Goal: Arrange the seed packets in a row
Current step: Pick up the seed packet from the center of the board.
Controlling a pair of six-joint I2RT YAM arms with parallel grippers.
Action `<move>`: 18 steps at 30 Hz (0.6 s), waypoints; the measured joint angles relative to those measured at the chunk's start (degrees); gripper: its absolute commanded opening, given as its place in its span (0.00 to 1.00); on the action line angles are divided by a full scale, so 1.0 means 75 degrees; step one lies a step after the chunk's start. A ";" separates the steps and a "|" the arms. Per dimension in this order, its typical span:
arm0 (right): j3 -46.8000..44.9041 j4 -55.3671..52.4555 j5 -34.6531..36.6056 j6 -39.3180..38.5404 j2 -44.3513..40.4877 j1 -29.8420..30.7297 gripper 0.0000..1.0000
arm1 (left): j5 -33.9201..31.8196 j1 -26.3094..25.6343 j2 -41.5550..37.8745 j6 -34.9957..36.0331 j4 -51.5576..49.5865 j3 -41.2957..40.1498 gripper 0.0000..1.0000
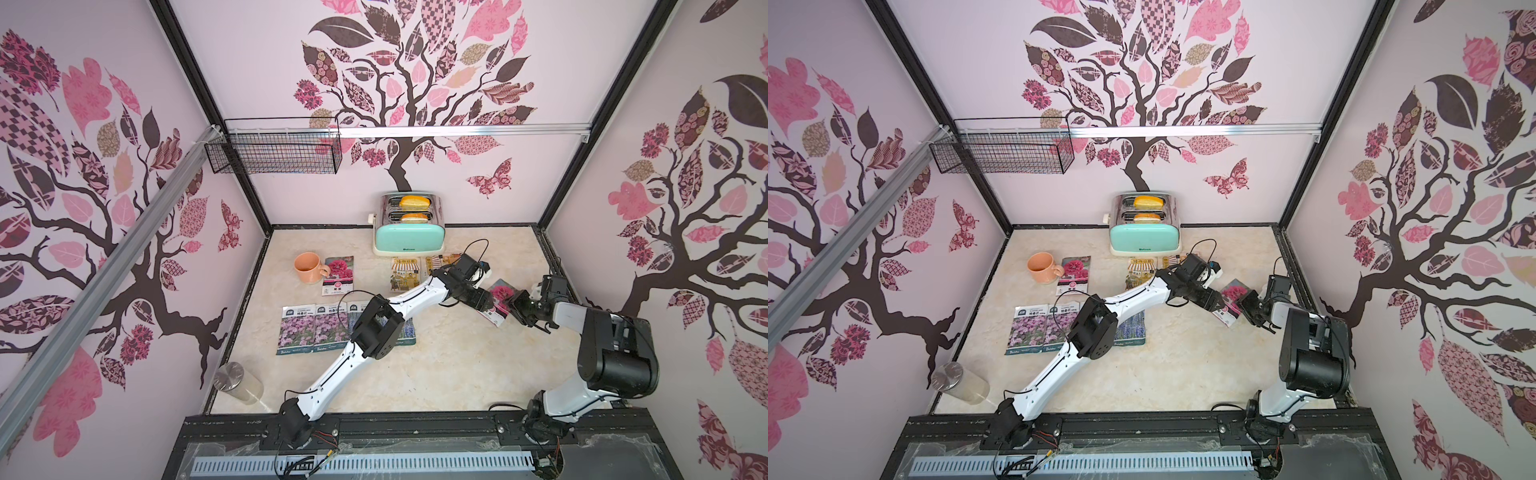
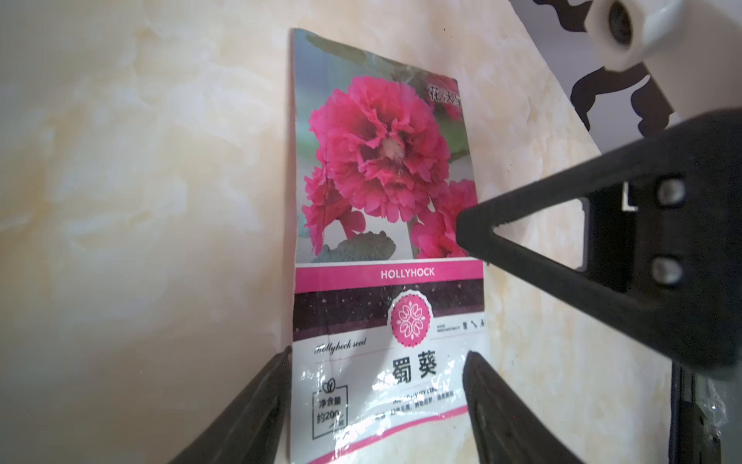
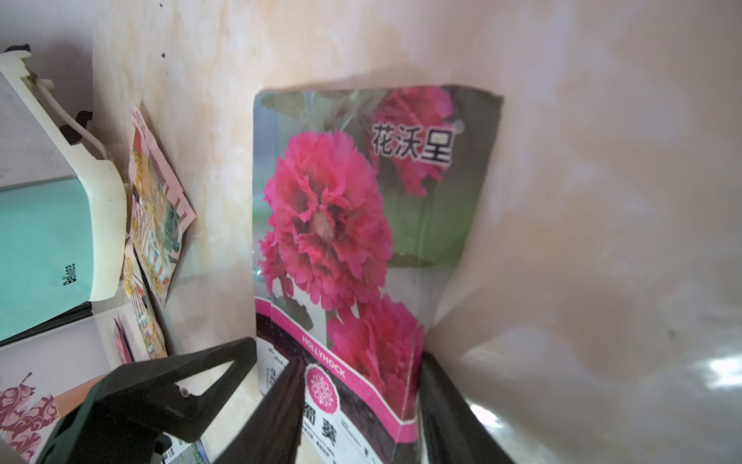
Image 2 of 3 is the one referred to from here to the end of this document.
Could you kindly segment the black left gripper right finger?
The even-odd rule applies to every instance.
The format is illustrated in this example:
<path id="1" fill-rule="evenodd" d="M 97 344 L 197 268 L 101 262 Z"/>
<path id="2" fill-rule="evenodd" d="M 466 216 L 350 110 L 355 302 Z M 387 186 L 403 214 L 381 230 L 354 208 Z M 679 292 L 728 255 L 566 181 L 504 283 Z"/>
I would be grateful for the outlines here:
<path id="1" fill-rule="evenodd" d="M 581 461 L 477 352 L 466 357 L 463 388 L 481 463 Z"/>

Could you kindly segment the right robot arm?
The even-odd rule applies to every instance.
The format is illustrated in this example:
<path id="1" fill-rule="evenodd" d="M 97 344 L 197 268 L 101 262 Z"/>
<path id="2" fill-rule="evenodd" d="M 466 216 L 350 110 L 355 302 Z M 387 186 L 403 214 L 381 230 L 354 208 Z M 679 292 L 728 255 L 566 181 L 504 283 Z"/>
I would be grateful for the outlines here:
<path id="1" fill-rule="evenodd" d="M 466 210 L 457 241 L 705 376 L 741 362 L 741 5 L 596 1 L 585 29 L 605 66 L 647 67 L 680 122 Z M 580 199 L 579 270 L 499 226 Z"/>

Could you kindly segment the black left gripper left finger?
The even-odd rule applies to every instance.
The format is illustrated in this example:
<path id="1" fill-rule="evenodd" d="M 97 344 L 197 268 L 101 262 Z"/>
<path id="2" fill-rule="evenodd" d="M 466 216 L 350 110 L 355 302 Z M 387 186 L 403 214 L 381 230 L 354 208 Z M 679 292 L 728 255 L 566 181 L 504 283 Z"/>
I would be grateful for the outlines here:
<path id="1" fill-rule="evenodd" d="M 276 354 L 174 463 L 272 463 L 290 410 L 292 348 Z"/>

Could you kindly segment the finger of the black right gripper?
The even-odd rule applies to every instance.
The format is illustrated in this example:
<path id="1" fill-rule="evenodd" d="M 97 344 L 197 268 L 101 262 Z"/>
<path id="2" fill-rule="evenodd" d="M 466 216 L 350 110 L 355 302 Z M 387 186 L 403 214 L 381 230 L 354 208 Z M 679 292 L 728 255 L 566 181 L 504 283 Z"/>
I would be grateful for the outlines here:
<path id="1" fill-rule="evenodd" d="M 571 268 L 501 226 L 578 200 Z M 741 112 L 707 112 L 460 214 L 457 242 L 706 376 L 741 362 Z"/>

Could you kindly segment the pink hollyhock seed packet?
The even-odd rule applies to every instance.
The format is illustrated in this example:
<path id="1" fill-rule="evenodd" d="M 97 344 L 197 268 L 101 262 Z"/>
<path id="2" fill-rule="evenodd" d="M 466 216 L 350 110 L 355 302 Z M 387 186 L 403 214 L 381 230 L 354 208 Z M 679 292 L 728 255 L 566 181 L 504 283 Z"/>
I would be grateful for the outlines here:
<path id="1" fill-rule="evenodd" d="M 455 79 L 297 29 L 290 457 L 330 463 L 466 414 L 489 344 L 477 188 Z"/>

